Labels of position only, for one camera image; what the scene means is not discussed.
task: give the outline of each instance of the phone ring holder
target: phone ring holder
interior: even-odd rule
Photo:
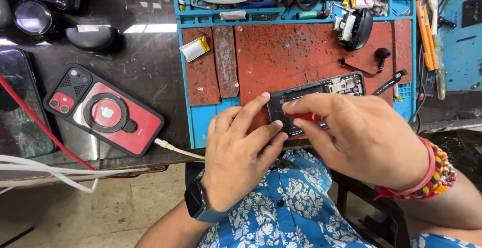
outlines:
[[[92,119],[92,115],[91,115],[92,106],[101,99],[110,99],[113,102],[117,103],[117,105],[119,105],[120,107],[120,111],[121,111],[120,120],[119,122],[117,122],[117,124],[115,124],[112,127],[102,127],[97,123],[95,123],[94,120]],[[109,94],[109,93],[97,94],[87,102],[87,105],[84,108],[84,119],[87,125],[89,125],[91,128],[93,128],[98,132],[113,133],[122,129],[127,133],[133,133],[136,130],[136,123],[127,119],[127,106],[125,105],[125,103],[122,101],[122,99],[120,99],[116,95]]]

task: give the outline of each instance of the camera lens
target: camera lens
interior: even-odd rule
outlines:
[[[59,106],[59,101],[57,99],[50,100],[50,107],[57,108]]]
[[[60,111],[63,113],[69,112],[70,108],[67,105],[60,106]]]

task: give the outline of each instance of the colorful bracelet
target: colorful bracelet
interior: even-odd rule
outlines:
[[[412,198],[425,199],[441,194],[454,186],[457,173],[448,160],[447,153],[427,139],[419,137],[429,151],[429,170],[424,179],[416,187],[406,191],[396,191],[385,187],[377,187],[380,197],[393,197],[400,200]]]

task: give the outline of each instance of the person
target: person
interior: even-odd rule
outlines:
[[[283,104],[289,114],[324,117],[329,129],[295,119],[322,159],[303,150],[278,157],[288,138],[279,133],[280,121],[246,134],[269,98],[262,93],[244,107],[220,112],[209,124],[205,171],[198,179],[206,208],[224,216],[217,222],[196,220],[187,206],[191,200],[183,201],[151,226],[136,248],[372,247],[328,197],[332,181],[327,169],[394,193],[436,175],[431,163],[436,148],[427,147],[374,96],[311,94]],[[458,171],[452,184],[430,198],[395,199],[412,247],[482,246],[482,197]]]

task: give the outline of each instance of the blue floral shirt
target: blue floral shirt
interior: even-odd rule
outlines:
[[[320,160],[304,150],[287,151],[228,217],[206,231],[198,247],[374,247],[341,217],[327,194],[331,184]],[[482,248],[431,234],[419,235],[411,244]]]

